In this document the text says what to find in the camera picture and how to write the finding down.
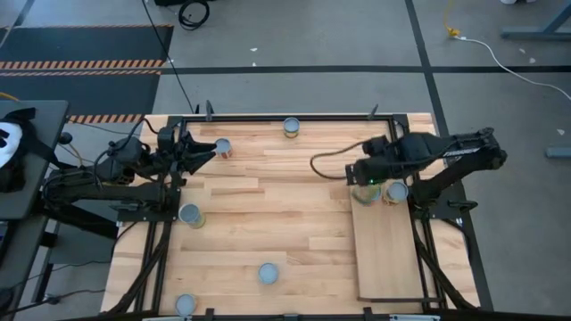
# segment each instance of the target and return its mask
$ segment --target tin can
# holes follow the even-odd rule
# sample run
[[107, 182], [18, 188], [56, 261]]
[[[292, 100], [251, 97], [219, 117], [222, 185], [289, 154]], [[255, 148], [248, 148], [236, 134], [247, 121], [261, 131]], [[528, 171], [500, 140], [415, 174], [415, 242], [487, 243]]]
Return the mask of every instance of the tin can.
[[188, 317], [196, 309], [196, 297], [192, 294], [182, 294], [178, 296], [175, 303], [175, 310], [179, 317]]
[[273, 263], [264, 263], [258, 270], [258, 277], [263, 284], [273, 284], [277, 281], [279, 272]]
[[381, 198], [381, 186], [380, 185], [368, 185], [368, 186], [355, 186], [351, 191], [351, 196], [355, 201], [362, 205], [369, 206], [374, 201]]
[[409, 187], [401, 181], [394, 181], [385, 188], [383, 202], [387, 205], [396, 205], [406, 201], [409, 196]]
[[294, 138], [300, 133], [300, 121], [294, 117], [284, 120], [284, 135], [288, 138]]
[[232, 146], [230, 141], [226, 138], [221, 138], [216, 141], [216, 154], [223, 159], [228, 159], [232, 156]]
[[185, 204], [178, 209], [178, 218], [192, 228], [201, 228], [206, 221], [204, 215], [194, 204]]

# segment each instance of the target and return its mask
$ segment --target hazard tape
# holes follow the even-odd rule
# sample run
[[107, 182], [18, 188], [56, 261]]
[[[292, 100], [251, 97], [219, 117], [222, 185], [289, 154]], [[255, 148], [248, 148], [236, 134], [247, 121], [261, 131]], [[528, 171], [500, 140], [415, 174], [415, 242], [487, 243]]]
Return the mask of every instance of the hazard tape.
[[[166, 27], [172, 28], [171, 24], [158, 24], [154, 25], [155, 27]], [[15, 27], [16, 29], [43, 29], [43, 28], [70, 28], [70, 29], [79, 29], [79, 28], [152, 28], [152, 25], [149, 24], [134, 24], [134, 25], [80, 25], [80, 26], [67, 26], [67, 25], [41, 25], [41, 26], [18, 26]]]
[[49, 72], [0, 72], [0, 77], [31, 76], [101, 76], [101, 75], [161, 75], [157, 70], [99, 70], [99, 71], [49, 71]]
[[101, 124], [101, 123], [129, 123], [138, 122], [144, 114], [117, 114], [117, 115], [72, 115], [68, 123]]
[[164, 63], [165, 61], [162, 59], [61, 62], [0, 62], [0, 70], [158, 68], [161, 67]]

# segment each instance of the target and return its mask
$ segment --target wooden table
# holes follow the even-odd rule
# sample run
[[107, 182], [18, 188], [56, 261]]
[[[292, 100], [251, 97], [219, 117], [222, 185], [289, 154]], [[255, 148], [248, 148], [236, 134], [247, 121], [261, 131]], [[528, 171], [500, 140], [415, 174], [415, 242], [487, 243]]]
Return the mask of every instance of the wooden table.
[[[147, 118], [158, 129], [166, 125], [168, 116]], [[434, 133], [430, 114], [413, 113], [408, 118], [410, 131]], [[294, 139], [283, 135], [280, 121], [195, 122], [188, 129], [198, 142], [228, 138], [234, 154], [228, 160], [216, 157], [195, 175], [186, 176], [181, 203], [197, 204], [205, 213], [206, 224], [200, 229], [178, 221], [173, 224], [161, 315], [175, 314], [175, 300], [185, 292], [198, 299], [196, 315], [203, 315], [207, 308], [215, 308], [217, 315], [362, 314], [364, 307], [371, 307], [374, 313], [421, 311], [416, 302], [357, 300], [360, 286], [349, 187], [344, 181], [318, 177], [309, 166], [315, 153], [388, 135], [387, 122], [303, 121]], [[141, 140], [156, 145], [156, 136], [148, 128]], [[362, 150], [355, 148], [320, 159], [316, 166], [342, 175], [345, 164], [362, 157]], [[421, 176], [430, 177], [442, 166], [436, 162]], [[464, 297], [477, 305], [462, 234], [441, 221], [435, 220], [431, 226], [442, 270]], [[115, 305], [137, 276], [147, 228], [148, 223], [137, 224], [115, 247], [102, 310]], [[392, 246], [410, 251], [398, 244]], [[264, 285], [258, 280], [258, 268], [265, 262], [279, 268], [275, 284]], [[383, 273], [385, 279], [419, 278], [418, 267], [388, 268]], [[426, 267], [425, 273], [434, 297]], [[153, 275], [148, 282], [146, 309], [151, 306]]]

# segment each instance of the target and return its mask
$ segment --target gray floor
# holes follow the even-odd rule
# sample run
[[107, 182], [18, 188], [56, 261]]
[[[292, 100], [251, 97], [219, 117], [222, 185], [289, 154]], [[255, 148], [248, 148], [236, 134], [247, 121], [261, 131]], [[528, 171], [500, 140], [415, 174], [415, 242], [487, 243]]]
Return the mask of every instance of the gray floor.
[[[11, 25], [23, 4], [23, 0], [0, 0], [0, 25]], [[414, 4], [434, 66], [493, 66], [485, 48], [446, 38], [442, 25], [446, 0], [414, 0]], [[530, 58], [535, 59], [533, 65], [571, 65], [571, 43], [505, 41], [499, 36], [502, 26], [543, 24], [563, 4], [538, 0], [506, 6], [499, 0], [457, 0], [449, 23], [463, 36], [488, 43], [506, 65], [532, 65]], [[152, 1], [149, 6], [156, 23], [176, 24], [173, 12], [154, 7]], [[137, 0], [36, 0], [24, 21], [25, 26], [138, 23], [147, 19]], [[420, 64], [401, 0], [219, 0], [211, 3], [211, 19], [202, 29], [187, 32], [176, 26], [170, 53], [177, 67], [252, 66], [253, 62], [258, 66]], [[571, 74], [526, 76], [571, 92]], [[480, 203], [473, 217], [494, 307], [571, 315], [567, 218], [571, 201], [566, 197], [571, 163], [543, 156], [549, 145], [571, 145], [571, 102], [559, 92], [507, 74], [434, 77], [450, 132], [494, 127], [509, 154], [501, 170], [476, 173], [464, 181], [468, 198]], [[194, 103], [209, 99], [217, 113], [369, 111], [375, 103], [386, 112], [432, 111], [421, 74], [185, 75], [181, 81]], [[188, 112], [173, 76], [161, 76], [153, 112]], [[128, 130], [124, 125], [114, 127]], [[69, 130], [88, 159], [113, 137], [78, 125]], [[69, 157], [61, 150], [58, 154]], [[102, 240], [81, 242], [109, 246]], [[57, 294], [104, 288], [107, 268], [64, 269], [54, 274], [48, 290]], [[82, 273], [89, 273], [89, 278], [79, 277]], [[32, 319], [45, 311], [53, 319], [94, 315], [101, 299], [101, 295], [82, 295], [21, 313], [18, 319]]]

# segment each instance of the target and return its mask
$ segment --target black floor mat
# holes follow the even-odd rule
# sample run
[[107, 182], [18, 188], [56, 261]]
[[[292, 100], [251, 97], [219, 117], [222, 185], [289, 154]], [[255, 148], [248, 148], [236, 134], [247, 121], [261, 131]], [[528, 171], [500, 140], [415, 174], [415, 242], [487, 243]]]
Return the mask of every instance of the black floor mat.
[[20, 100], [65, 100], [80, 122], [128, 122], [153, 111], [152, 70], [3, 72], [2, 91]]
[[[172, 26], [157, 31], [169, 48]], [[0, 69], [158, 67], [165, 60], [151, 26], [16, 28], [0, 49]]]

